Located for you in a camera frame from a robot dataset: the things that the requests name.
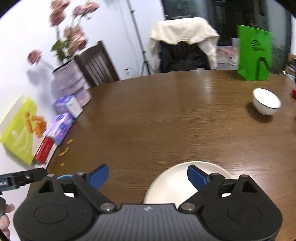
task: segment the power cord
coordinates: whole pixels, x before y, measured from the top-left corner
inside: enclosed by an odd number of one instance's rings
[[[128,40],[128,43],[133,51],[133,56],[135,58],[135,63],[136,63],[136,68],[137,68],[137,76],[139,76],[139,60],[138,60],[138,57],[137,57],[137,54],[136,54],[136,49],[135,49],[135,46],[133,45],[133,42],[131,40],[131,37],[129,35],[129,32],[128,32],[128,27],[127,27],[127,24],[126,24],[126,19],[124,17],[124,13],[123,13],[123,9],[122,9],[122,5],[121,5],[121,2],[120,0],[118,0],[119,2],[119,11],[120,11],[120,16],[121,16],[121,19],[122,19],[122,22],[123,22],[123,26],[124,26],[124,32],[126,34],[126,38]]]

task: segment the tripod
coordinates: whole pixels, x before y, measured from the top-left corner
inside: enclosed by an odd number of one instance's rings
[[[128,9],[131,12],[131,18],[133,20],[133,24],[134,24],[134,27],[135,27],[135,30],[136,30],[136,35],[138,37],[139,45],[140,45],[140,48],[141,48],[141,51],[142,51],[142,55],[143,55],[143,59],[144,59],[144,62],[143,62],[143,65],[142,65],[141,76],[143,76],[145,66],[147,68],[147,73],[149,75],[151,75],[151,71],[153,71],[153,68],[149,64],[149,61],[147,60],[147,57],[146,57],[146,51],[144,49],[143,42],[142,42],[142,39],[141,39],[141,36],[140,36],[140,32],[139,32],[139,28],[138,28],[138,25],[137,25],[137,22],[136,22],[136,18],[135,18],[135,15],[134,15],[135,10],[132,8],[130,0],[126,0],[126,2],[128,4]]]

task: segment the finger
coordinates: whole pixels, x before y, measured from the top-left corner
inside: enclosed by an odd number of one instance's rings
[[[0,218],[0,229],[1,230],[7,229],[9,226],[9,223],[10,223],[10,221],[9,221],[8,216],[6,214],[3,215],[3,217]]]
[[[2,232],[10,240],[10,238],[9,238],[10,237],[10,231],[9,231],[9,229],[3,230]]]
[[[4,213],[10,213],[13,210],[15,210],[15,206],[13,204],[6,204],[5,205],[5,209],[4,209]]]

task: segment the purple tissue package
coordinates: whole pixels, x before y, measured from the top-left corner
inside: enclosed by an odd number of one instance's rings
[[[74,95],[59,98],[55,103],[53,103],[52,106],[57,114],[69,112],[75,119],[83,111],[81,105],[79,104]]]
[[[74,120],[70,113],[57,115],[49,129],[47,136],[52,138],[56,144],[60,145]]]

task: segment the blue gripper pad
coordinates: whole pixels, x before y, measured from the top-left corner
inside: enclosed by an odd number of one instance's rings
[[[88,174],[88,182],[94,189],[99,190],[99,188],[107,181],[108,175],[108,166],[106,164],[102,164]]]
[[[207,185],[207,183],[211,180],[210,175],[206,174],[204,171],[196,167],[195,165],[190,165],[187,169],[187,177],[191,184],[196,188],[196,190],[200,190],[202,187]]]

